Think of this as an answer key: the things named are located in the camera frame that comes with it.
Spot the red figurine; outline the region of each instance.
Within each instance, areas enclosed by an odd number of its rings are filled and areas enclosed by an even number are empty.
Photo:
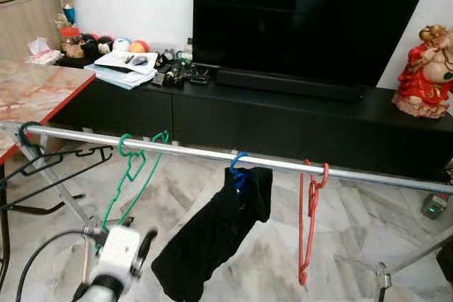
[[[409,52],[392,103],[415,117],[440,118],[449,107],[448,92],[453,92],[453,30],[431,25],[419,36],[424,43]]]

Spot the cable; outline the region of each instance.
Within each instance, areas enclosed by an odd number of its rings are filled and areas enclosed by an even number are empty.
[[[47,247],[51,242],[53,242],[54,240],[62,237],[62,236],[65,236],[65,235],[69,235],[69,234],[73,234],[73,233],[76,233],[76,234],[80,234],[80,235],[86,235],[86,232],[84,230],[68,230],[68,231],[64,231],[62,233],[59,233],[55,236],[53,236],[52,238],[46,240],[36,251],[35,253],[33,253],[33,255],[31,255],[30,259],[28,260],[27,264],[25,265],[25,267],[23,268],[23,271],[22,271],[22,275],[21,275],[21,279],[19,281],[19,286],[17,288],[17,294],[16,294],[16,302],[21,302],[21,296],[22,296],[22,290],[23,290],[23,284],[25,282],[25,278],[27,276],[27,273],[28,273],[28,270],[30,269],[33,261],[36,259],[36,257],[39,255],[39,253],[42,251],[42,249],[44,249],[45,247]]]

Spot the black cloth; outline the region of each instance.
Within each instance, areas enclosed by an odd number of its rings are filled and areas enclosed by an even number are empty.
[[[237,251],[256,221],[270,215],[271,169],[238,169],[246,175],[238,196],[229,169],[225,183],[196,215],[173,237],[151,268],[174,301],[199,301],[203,283]]]

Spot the tv screen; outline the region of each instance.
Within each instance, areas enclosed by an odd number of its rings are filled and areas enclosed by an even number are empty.
[[[194,61],[376,86],[417,3],[195,0]]]

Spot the soundbar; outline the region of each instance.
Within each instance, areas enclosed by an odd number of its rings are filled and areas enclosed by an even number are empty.
[[[334,83],[317,83],[296,76],[267,74],[259,71],[220,68],[217,83],[242,88],[309,95],[345,101],[358,101],[362,98],[359,86],[342,86]]]

